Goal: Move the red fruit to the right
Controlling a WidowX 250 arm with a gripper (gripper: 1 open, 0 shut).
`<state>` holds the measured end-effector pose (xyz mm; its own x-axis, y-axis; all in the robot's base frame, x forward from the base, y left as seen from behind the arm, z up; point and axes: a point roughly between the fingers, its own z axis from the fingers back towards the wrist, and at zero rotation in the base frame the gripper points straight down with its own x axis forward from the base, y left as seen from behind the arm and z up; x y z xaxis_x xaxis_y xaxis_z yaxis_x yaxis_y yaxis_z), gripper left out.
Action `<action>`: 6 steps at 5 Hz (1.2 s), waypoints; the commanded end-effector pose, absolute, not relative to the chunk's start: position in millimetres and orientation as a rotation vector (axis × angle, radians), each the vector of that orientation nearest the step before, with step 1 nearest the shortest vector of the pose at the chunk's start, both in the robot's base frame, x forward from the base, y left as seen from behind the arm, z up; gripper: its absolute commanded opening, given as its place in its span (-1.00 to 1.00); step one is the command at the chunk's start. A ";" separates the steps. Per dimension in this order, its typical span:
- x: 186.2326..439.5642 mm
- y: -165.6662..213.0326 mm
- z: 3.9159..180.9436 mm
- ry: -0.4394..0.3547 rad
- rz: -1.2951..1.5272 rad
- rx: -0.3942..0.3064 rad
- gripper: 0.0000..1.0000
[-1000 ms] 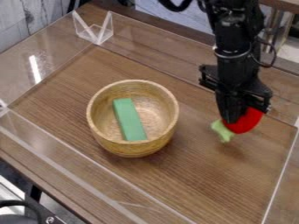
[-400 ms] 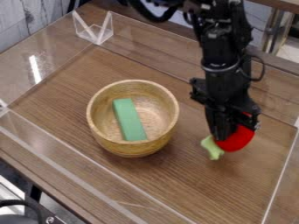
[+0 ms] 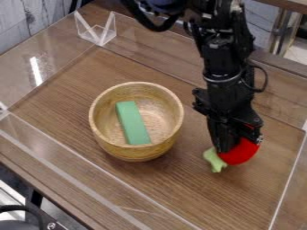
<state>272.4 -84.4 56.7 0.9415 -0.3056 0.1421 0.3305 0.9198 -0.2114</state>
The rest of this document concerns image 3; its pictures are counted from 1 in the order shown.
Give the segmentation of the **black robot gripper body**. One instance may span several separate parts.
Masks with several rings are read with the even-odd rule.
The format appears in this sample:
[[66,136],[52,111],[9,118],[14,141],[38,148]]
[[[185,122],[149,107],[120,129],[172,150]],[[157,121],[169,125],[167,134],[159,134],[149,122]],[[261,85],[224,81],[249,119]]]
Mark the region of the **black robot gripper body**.
[[259,144],[263,120],[252,108],[253,95],[264,88],[255,87],[253,73],[237,75],[204,74],[207,88],[195,88],[193,109],[205,117],[225,117],[236,121],[240,139]]

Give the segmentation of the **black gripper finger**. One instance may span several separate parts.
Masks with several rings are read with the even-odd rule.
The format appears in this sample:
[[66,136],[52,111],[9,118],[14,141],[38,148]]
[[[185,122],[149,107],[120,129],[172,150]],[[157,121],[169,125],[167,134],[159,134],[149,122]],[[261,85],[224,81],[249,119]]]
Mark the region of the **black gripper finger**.
[[228,153],[240,142],[236,121],[232,118],[208,116],[207,127],[217,152]]

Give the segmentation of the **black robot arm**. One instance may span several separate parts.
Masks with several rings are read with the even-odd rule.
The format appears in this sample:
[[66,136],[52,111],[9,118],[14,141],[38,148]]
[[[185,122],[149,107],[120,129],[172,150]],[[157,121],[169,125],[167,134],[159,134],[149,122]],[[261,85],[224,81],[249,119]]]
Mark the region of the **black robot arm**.
[[240,0],[120,0],[137,22],[151,31],[167,31],[183,20],[204,60],[205,88],[193,89],[195,110],[207,116],[213,147],[220,154],[243,143],[259,145],[263,121],[252,109],[257,68],[249,61],[253,35]]

